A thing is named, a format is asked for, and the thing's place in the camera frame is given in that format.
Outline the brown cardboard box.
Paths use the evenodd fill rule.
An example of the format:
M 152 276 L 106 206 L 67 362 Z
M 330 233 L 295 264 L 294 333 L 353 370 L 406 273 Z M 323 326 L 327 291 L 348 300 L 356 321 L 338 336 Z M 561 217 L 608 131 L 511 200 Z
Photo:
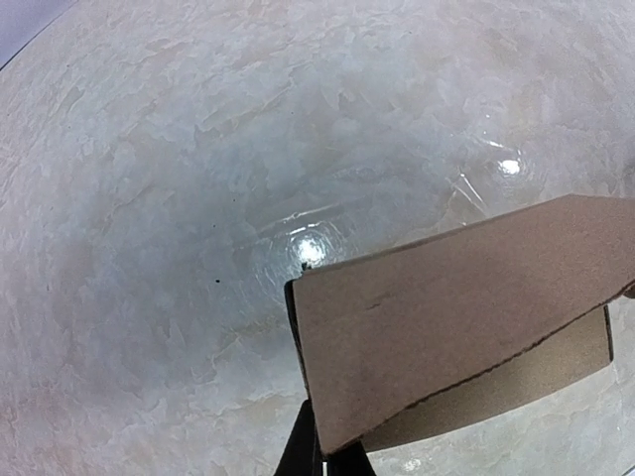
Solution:
M 570 194 L 308 270 L 285 297 L 321 452 L 462 428 L 608 366 L 634 202 Z

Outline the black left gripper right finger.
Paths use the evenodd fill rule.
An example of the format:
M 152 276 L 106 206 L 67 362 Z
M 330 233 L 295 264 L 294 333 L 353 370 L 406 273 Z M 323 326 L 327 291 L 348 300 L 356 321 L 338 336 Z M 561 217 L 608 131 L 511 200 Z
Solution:
M 326 458 L 327 476 L 372 476 L 372 465 L 365 448 L 357 440 Z

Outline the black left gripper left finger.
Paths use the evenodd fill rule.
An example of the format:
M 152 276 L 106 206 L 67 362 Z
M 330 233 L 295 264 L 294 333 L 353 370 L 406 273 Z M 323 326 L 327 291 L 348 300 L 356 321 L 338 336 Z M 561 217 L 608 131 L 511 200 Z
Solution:
M 274 476 L 321 476 L 322 454 L 312 402 L 299 410 Z

